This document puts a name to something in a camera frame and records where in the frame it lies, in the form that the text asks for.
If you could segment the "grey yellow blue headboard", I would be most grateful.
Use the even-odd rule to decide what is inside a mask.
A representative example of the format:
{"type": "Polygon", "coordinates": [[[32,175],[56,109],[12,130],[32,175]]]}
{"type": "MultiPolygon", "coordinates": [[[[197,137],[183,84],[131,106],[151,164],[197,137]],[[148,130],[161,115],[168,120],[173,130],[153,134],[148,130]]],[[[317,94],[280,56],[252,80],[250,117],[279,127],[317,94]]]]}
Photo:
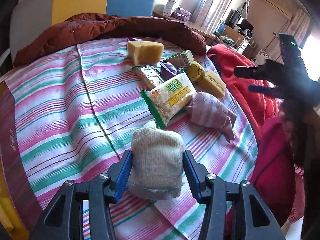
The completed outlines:
{"type": "Polygon", "coordinates": [[[10,53],[31,44],[47,28],[80,14],[95,12],[120,17],[151,16],[154,0],[21,0],[10,21],[10,53]]]}

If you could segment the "yellow sock bundle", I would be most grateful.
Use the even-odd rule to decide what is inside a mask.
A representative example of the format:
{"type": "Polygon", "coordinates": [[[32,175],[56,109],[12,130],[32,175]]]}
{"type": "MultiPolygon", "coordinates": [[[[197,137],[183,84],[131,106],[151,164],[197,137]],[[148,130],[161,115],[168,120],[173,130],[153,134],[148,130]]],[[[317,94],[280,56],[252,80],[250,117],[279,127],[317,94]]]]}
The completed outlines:
{"type": "Polygon", "coordinates": [[[191,82],[199,82],[205,75],[204,68],[196,61],[193,61],[191,65],[184,68],[187,76],[191,82]]]}

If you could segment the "green white tea box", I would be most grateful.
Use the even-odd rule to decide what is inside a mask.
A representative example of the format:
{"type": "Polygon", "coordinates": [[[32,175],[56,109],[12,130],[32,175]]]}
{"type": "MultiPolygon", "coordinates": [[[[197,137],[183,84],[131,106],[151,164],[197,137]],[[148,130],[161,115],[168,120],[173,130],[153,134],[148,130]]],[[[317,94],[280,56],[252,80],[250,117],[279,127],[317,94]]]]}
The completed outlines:
{"type": "Polygon", "coordinates": [[[190,50],[185,50],[163,59],[164,62],[171,63],[176,68],[189,67],[194,62],[193,54],[190,50]]]}

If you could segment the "pink striped sock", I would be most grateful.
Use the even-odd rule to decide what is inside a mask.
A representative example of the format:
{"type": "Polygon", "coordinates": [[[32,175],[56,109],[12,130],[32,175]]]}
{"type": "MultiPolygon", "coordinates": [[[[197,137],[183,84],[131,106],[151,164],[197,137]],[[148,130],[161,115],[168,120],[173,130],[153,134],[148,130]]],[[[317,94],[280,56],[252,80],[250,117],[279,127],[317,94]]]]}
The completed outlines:
{"type": "Polygon", "coordinates": [[[235,139],[233,127],[236,114],[213,95],[199,92],[193,95],[185,109],[191,115],[191,122],[220,130],[228,141],[235,139]]]}

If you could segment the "red fleece blanket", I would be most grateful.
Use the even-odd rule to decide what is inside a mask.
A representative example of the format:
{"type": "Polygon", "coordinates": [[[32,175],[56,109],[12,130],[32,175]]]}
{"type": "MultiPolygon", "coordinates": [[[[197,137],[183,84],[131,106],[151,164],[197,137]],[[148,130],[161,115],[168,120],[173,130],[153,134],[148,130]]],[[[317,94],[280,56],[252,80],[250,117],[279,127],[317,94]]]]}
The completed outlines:
{"type": "Polygon", "coordinates": [[[276,99],[248,90],[249,85],[268,86],[267,81],[242,79],[234,75],[237,66],[253,67],[254,64],[244,55],[224,46],[216,44],[207,51],[207,56],[215,64],[227,89],[236,99],[253,129],[256,141],[262,137],[265,121],[278,115],[279,105],[276,99]]]}

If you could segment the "purple snack packet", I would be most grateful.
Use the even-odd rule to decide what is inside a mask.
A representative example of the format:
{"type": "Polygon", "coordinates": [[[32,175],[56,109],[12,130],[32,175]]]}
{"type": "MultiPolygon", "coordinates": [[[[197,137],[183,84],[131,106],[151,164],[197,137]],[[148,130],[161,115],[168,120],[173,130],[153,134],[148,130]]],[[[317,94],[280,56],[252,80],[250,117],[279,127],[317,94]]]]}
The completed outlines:
{"type": "Polygon", "coordinates": [[[143,41],[141,38],[127,37],[127,41],[143,41]]]}
{"type": "Polygon", "coordinates": [[[180,72],[170,62],[161,61],[160,63],[160,76],[164,81],[178,75],[180,72]]]}

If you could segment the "maroon gold gift box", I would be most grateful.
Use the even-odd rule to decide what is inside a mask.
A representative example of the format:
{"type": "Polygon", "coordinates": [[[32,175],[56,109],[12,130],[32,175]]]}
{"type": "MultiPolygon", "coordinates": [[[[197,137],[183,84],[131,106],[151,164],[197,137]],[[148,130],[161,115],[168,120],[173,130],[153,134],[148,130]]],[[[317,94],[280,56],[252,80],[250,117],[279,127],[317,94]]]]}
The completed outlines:
{"type": "Polygon", "coordinates": [[[1,226],[10,239],[29,239],[42,209],[22,164],[15,124],[15,99],[1,82],[1,226]]]}

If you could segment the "cream sock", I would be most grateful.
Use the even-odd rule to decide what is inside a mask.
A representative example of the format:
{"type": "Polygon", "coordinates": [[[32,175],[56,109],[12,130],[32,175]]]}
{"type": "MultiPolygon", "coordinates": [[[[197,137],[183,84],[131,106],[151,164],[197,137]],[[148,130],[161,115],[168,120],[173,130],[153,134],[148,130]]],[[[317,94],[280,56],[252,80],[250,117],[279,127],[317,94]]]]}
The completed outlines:
{"type": "Polygon", "coordinates": [[[173,131],[142,127],[134,131],[129,191],[136,197],[168,200],[181,193],[183,175],[182,137],[173,131]]]}

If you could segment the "large yellow sponge block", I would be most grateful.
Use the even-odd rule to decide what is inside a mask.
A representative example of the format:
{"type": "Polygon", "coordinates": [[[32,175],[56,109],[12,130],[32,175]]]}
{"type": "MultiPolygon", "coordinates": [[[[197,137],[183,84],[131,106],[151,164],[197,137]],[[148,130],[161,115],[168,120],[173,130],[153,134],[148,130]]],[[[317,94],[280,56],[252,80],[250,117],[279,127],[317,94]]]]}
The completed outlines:
{"type": "Polygon", "coordinates": [[[134,66],[155,65],[161,60],[164,45],[153,41],[128,41],[127,51],[134,66]]]}

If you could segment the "green rice snack bag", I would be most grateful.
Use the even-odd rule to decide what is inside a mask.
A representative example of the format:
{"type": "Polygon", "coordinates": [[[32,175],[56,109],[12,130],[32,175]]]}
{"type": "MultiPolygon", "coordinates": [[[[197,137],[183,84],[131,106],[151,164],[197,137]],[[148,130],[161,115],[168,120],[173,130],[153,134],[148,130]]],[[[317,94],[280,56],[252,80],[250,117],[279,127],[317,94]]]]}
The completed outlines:
{"type": "Polygon", "coordinates": [[[182,72],[150,91],[140,92],[157,126],[165,129],[170,120],[197,93],[189,77],[182,72]]]}

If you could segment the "yellow sponge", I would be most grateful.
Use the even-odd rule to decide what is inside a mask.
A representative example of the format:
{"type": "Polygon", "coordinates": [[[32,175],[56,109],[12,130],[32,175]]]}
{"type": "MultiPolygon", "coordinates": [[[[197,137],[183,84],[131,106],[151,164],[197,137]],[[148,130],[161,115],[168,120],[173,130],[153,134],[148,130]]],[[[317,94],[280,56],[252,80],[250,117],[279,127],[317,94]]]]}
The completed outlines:
{"type": "Polygon", "coordinates": [[[212,94],[218,99],[225,96],[226,84],[212,70],[206,72],[198,85],[207,93],[212,94]]]}

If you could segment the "dark red garment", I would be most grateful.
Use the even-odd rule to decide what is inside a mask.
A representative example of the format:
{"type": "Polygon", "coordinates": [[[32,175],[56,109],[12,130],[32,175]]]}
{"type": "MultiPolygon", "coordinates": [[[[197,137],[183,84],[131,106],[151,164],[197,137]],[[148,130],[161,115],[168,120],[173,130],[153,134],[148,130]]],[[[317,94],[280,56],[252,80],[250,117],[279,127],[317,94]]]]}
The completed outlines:
{"type": "Polygon", "coordinates": [[[294,223],[304,216],[303,170],[294,164],[280,117],[267,119],[261,130],[258,155],[249,182],[280,226],[294,223]]]}

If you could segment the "cracker packet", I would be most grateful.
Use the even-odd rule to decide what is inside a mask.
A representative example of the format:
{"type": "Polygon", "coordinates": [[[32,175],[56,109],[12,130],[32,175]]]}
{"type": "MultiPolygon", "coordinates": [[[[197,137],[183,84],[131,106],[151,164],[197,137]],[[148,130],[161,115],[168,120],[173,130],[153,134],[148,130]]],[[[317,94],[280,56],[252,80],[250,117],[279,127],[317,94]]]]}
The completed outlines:
{"type": "Polygon", "coordinates": [[[164,80],[150,65],[135,66],[131,69],[145,83],[149,90],[161,85],[164,80]]]}

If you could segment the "maroon puffer jacket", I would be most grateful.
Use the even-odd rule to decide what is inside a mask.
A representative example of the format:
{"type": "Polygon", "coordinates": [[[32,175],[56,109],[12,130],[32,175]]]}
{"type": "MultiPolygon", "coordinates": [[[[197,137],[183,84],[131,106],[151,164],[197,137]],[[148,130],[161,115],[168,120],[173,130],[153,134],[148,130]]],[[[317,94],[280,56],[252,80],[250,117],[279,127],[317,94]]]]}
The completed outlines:
{"type": "Polygon", "coordinates": [[[20,49],[14,67],[30,64],[76,44],[103,38],[162,38],[195,55],[206,53],[204,37],[183,23],[157,17],[119,17],[99,13],[77,14],[47,28],[31,44],[20,49]]]}

